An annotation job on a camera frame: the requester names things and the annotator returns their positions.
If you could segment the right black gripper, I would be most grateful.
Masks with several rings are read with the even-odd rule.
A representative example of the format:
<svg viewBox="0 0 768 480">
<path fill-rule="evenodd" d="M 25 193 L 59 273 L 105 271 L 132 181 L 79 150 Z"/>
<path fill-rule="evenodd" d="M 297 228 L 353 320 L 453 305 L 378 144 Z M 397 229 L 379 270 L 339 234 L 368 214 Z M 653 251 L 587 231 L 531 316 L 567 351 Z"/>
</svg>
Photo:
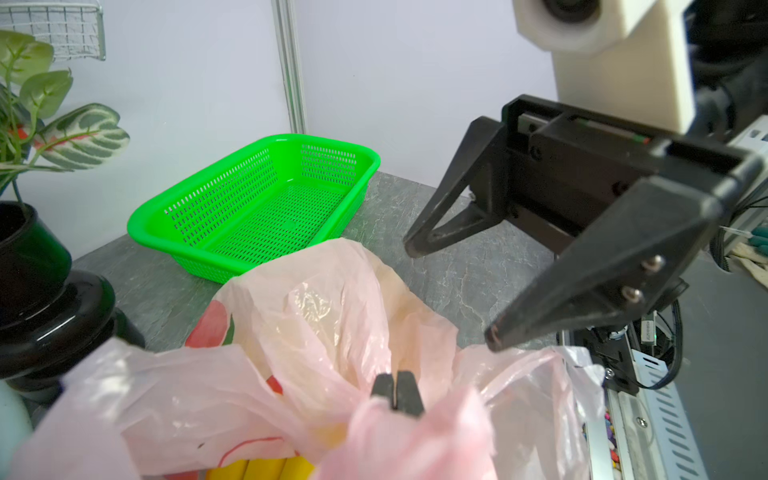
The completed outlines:
<svg viewBox="0 0 768 480">
<path fill-rule="evenodd" d="M 488 327 L 494 352 L 646 314 L 763 169 L 743 148 L 529 95 L 502 121 L 471 122 L 404 237 L 420 258 L 507 215 L 564 250 Z"/>
</svg>

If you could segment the pink strawberry plastic bag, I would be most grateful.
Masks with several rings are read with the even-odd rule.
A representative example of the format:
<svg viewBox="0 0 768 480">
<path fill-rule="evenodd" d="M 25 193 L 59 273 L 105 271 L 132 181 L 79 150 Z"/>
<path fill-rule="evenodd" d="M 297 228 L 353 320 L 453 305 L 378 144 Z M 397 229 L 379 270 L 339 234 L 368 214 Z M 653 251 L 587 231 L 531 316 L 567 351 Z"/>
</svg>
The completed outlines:
<svg viewBox="0 0 768 480">
<path fill-rule="evenodd" d="M 140 479 L 301 456 L 317 479 L 586 479 L 604 370 L 581 347 L 460 347 L 361 244 L 226 283 L 179 349 L 110 340 L 16 451 L 13 479 Z M 372 397 L 411 371 L 425 411 Z"/>
</svg>

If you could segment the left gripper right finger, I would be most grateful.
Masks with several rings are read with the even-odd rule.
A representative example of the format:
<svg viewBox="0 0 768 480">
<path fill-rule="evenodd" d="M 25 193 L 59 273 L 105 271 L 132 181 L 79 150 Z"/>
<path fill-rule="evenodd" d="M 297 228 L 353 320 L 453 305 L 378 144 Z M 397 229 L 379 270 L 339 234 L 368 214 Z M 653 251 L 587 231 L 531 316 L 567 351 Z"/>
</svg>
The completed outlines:
<svg viewBox="0 0 768 480">
<path fill-rule="evenodd" d="M 411 371 L 398 371 L 394 385 L 394 410 L 418 418 L 424 411 L 424 404 L 415 375 Z"/>
</svg>

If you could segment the pale yellow banana bunch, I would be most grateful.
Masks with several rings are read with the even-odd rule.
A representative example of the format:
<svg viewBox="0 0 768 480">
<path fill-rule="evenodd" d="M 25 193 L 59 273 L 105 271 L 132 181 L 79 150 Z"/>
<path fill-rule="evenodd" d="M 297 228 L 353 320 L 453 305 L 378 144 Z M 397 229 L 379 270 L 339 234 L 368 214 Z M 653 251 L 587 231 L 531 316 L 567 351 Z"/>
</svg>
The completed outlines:
<svg viewBox="0 0 768 480">
<path fill-rule="evenodd" d="M 304 457 L 240 460 L 208 470 L 207 480 L 307 480 L 314 466 Z"/>
</svg>

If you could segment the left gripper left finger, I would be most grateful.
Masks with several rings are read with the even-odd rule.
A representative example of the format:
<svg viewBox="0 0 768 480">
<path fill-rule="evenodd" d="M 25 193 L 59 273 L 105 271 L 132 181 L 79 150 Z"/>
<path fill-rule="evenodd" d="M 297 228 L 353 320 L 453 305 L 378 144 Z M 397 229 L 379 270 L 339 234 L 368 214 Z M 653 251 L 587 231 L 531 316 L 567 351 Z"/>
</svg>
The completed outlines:
<svg viewBox="0 0 768 480">
<path fill-rule="evenodd" d="M 371 396 L 384 399 L 390 410 L 395 409 L 395 378 L 391 373 L 381 373 L 376 376 Z"/>
</svg>

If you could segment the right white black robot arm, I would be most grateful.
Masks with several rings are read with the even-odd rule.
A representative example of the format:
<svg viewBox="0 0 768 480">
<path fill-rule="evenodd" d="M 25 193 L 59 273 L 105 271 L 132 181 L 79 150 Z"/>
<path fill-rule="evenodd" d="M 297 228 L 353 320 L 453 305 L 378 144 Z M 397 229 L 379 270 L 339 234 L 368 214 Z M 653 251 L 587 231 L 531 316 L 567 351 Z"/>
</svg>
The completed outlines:
<svg viewBox="0 0 768 480">
<path fill-rule="evenodd" d="M 555 255 L 487 328 L 500 352 L 558 333 L 607 386 L 642 388 L 645 320 L 678 313 L 683 272 L 719 239 L 764 157 L 735 145 L 767 111 L 763 1 L 517 1 L 557 98 L 468 127 L 405 236 L 422 257 L 509 222 Z"/>
</svg>

